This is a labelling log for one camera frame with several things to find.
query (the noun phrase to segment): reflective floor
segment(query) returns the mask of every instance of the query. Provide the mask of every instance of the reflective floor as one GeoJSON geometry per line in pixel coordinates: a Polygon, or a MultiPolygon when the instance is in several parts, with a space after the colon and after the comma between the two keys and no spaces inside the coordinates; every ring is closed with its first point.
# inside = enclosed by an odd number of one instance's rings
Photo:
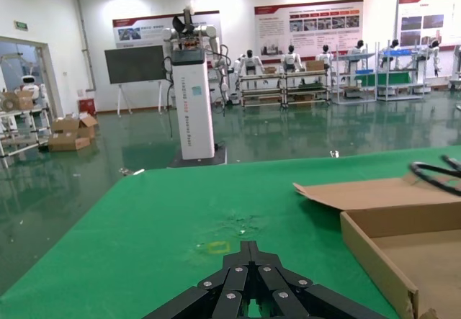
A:
{"type": "MultiPolygon", "coordinates": [[[[457,94],[425,102],[357,106],[228,109],[214,114],[215,142],[228,162],[331,157],[459,145],[457,94]]],[[[0,170],[0,294],[18,280],[121,178],[118,170],[161,169],[179,149],[177,118],[167,114],[100,115],[96,142],[70,153],[18,156],[0,170]]]]}

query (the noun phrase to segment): poster board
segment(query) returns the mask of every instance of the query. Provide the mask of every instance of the poster board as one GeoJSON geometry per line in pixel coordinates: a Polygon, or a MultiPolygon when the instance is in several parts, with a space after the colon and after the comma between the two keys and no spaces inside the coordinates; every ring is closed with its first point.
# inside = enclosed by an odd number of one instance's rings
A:
{"type": "MultiPolygon", "coordinates": [[[[183,14],[154,15],[150,17],[113,20],[114,38],[117,49],[163,45],[163,29],[173,27],[173,18],[184,21],[183,14]]],[[[194,25],[213,25],[221,38],[219,11],[197,12],[192,16],[194,25]]]]}
{"type": "Polygon", "coordinates": [[[295,52],[308,60],[322,52],[353,48],[362,39],[363,0],[341,0],[308,4],[258,6],[255,54],[265,63],[278,62],[293,44],[295,52]]]}
{"type": "Polygon", "coordinates": [[[437,39],[441,50],[461,43],[461,0],[398,0],[395,36],[402,48],[437,39]]]}

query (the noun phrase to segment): metal shelf rack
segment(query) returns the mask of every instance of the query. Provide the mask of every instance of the metal shelf rack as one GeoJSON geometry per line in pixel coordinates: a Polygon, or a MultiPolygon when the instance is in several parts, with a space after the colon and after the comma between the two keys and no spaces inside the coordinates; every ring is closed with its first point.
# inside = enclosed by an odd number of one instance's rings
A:
{"type": "Polygon", "coordinates": [[[263,106],[270,106],[270,105],[280,105],[283,103],[284,94],[283,88],[281,85],[282,74],[280,73],[273,73],[273,74],[256,74],[252,76],[239,76],[238,77],[238,84],[240,87],[241,93],[241,105],[243,108],[246,107],[263,107],[263,106]],[[264,81],[264,80],[273,80],[277,79],[277,88],[270,88],[270,89],[243,89],[244,83],[251,83],[255,81],[264,81]],[[254,98],[262,98],[262,99],[271,99],[271,98],[278,98],[278,102],[257,102],[252,103],[252,99],[254,98]]]}
{"type": "Polygon", "coordinates": [[[306,71],[306,72],[294,72],[294,73],[273,73],[273,74],[262,74],[253,76],[241,76],[238,79],[239,86],[241,88],[241,105],[243,108],[246,107],[262,107],[270,105],[280,105],[284,108],[288,108],[292,104],[312,104],[317,102],[328,101],[328,91],[322,87],[318,89],[309,89],[303,87],[289,87],[289,82],[296,78],[307,78],[307,77],[319,77],[325,76],[326,71],[306,71]],[[252,81],[264,81],[277,79],[277,88],[271,89],[242,89],[244,83],[252,81]],[[318,97],[319,94],[326,94],[326,99],[318,97]],[[312,95],[314,99],[309,101],[296,101],[295,96],[307,96],[312,95]],[[271,99],[278,98],[277,102],[258,102],[251,103],[250,99],[262,98],[271,99]]]}
{"type": "Polygon", "coordinates": [[[377,54],[377,44],[375,44],[375,51],[373,53],[369,52],[368,45],[366,45],[364,53],[347,54],[347,55],[339,55],[339,49],[338,49],[338,46],[336,46],[336,56],[334,57],[334,61],[336,64],[334,65],[334,67],[336,67],[336,84],[333,86],[332,91],[331,91],[331,101],[334,104],[350,105],[350,104],[364,104],[364,103],[376,102],[377,100],[377,88],[376,88],[377,71],[374,72],[375,73],[375,85],[372,85],[372,86],[359,85],[357,83],[357,80],[355,79],[357,76],[361,76],[363,74],[366,76],[373,74],[373,71],[370,71],[370,69],[368,68],[368,59],[375,56],[376,63],[377,63],[376,54],[377,54]],[[341,73],[341,71],[339,70],[340,61],[345,61],[346,63],[364,61],[365,67],[360,71],[356,71],[355,73],[350,73],[350,72],[341,73]],[[345,78],[349,82],[349,84],[340,84],[342,78],[345,78]]]}
{"type": "Polygon", "coordinates": [[[41,132],[50,130],[50,120],[48,119],[48,108],[35,108],[31,110],[16,110],[12,112],[0,112],[0,119],[28,115],[30,117],[31,126],[25,130],[26,135],[19,134],[19,131],[12,131],[8,128],[3,131],[4,137],[0,138],[0,159],[4,167],[9,168],[7,161],[8,157],[25,152],[32,148],[38,148],[48,144],[48,134],[41,135],[41,132]],[[45,126],[37,128],[34,115],[43,114],[45,126]],[[5,152],[5,147],[13,147],[14,150],[5,152]]]}
{"type": "Polygon", "coordinates": [[[289,82],[295,78],[307,78],[307,77],[322,77],[326,76],[326,70],[323,71],[308,71],[308,72],[294,72],[285,74],[285,83],[286,83],[286,98],[285,104],[286,107],[289,107],[291,104],[313,104],[319,102],[328,103],[328,90],[321,83],[321,87],[315,89],[303,88],[303,87],[293,87],[289,86],[289,82]],[[326,98],[320,98],[320,94],[325,94],[326,98]],[[296,101],[296,96],[313,96],[309,101],[296,101]]]}
{"type": "Polygon", "coordinates": [[[418,52],[417,46],[413,50],[386,50],[380,51],[377,56],[377,68],[379,65],[379,61],[381,58],[384,57],[400,57],[400,56],[411,56],[411,67],[398,69],[396,71],[390,70],[390,63],[386,66],[385,75],[386,75],[386,82],[384,85],[377,85],[377,99],[383,102],[391,102],[391,101],[403,101],[403,100],[411,100],[411,99],[424,99],[424,92],[426,91],[426,67],[427,67],[427,59],[429,58],[429,49],[426,51],[426,60],[424,61],[424,69],[423,69],[423,78],[422,81],[417,82],[417,59],[420,56],[418,52]],[[410,73],[411,83],[409,84],[390,84],[389,78],[390,73],[410,73]],[[406,94],[401,94],[401,89],[407,89],[406,94]]]}

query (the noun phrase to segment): cardboard box on floor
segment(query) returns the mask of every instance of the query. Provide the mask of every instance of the cardboard box on floor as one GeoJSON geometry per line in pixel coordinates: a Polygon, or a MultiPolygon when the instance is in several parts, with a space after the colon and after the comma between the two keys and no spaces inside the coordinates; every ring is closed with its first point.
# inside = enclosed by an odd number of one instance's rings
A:
{"type": "Polygon", "coordinates": [[[90,145],[95,136],[96,119],[88,115],[81,119],[66,117],[51,125],[52,135],[48,140],[51,151],[80,150],[90,145]]]}
{"type": "Polygon", "coordinates": [[[343,211],[344,242],[401,318],[461,318],[461,198],[412,174],[294,185],[343,211]]]}

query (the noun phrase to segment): workbench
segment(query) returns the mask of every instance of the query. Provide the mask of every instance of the workbench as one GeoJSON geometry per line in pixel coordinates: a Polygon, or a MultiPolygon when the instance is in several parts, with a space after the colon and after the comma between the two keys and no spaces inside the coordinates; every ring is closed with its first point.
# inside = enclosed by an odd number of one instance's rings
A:
{"type": "Polygon", "coordinates": [[[461,159],[456,146],[129,176],[0,297],[0,318],[141,319],[219,270],[240,240],[256,240],[287,269],[397,319],[344,245],[339,211],[292,183],[402,176],[441,154],[461,159]]]}

